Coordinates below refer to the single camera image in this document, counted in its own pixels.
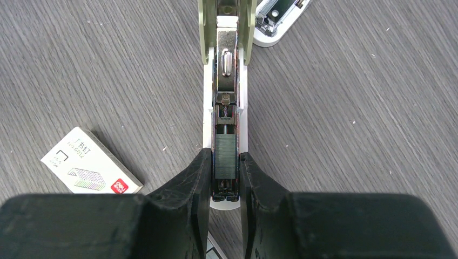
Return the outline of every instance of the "small cardboard box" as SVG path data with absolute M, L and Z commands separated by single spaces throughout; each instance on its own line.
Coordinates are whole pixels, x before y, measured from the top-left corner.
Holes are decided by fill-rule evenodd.
M 142 183 L 92 134 L 76 127 L 42 159 L 73 193 L 136 193 Z

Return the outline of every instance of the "red logo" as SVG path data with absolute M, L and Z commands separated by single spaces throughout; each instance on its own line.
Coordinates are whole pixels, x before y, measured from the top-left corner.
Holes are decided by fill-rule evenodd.
M 114 193 L 123 194 L 127 191 L 129 186 L 122 180 L 118 179 L 111 185 L 111 189 Z

